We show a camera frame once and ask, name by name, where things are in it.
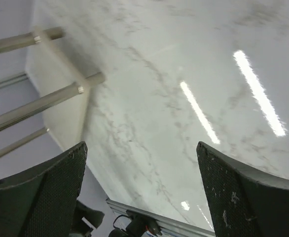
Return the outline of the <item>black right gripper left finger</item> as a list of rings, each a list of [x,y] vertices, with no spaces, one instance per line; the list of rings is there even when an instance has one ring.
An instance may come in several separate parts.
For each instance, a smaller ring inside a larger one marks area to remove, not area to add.
[[[0,237],[67,237],[83,181],[87,146],[0,179]]]

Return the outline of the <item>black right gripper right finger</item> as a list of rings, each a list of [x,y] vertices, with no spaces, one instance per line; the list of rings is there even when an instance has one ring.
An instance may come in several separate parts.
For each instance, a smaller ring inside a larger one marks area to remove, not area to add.
[[[217,237],[289,237],[289,180],[199,142],[199,170]]]

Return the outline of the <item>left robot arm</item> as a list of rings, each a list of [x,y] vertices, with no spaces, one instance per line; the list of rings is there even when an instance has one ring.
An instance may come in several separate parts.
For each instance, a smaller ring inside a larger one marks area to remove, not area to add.
[[[91,237],[91,233],[102,224],[104,216],[103,212],[91,209],[77,200],[69,236]]]

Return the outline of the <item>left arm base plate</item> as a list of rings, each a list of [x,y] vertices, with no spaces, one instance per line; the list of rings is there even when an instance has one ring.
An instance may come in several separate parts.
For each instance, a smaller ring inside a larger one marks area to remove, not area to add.
[[[121,217],[130,220],[125,229],[115,225]],[[150,237],[161,237],[162,232],[157,221],[147,215],[127,210],[126,214],[120,214],[115,218],[113,230],[110,232],[109,237],[142,237],[144,234],[148,234]]]

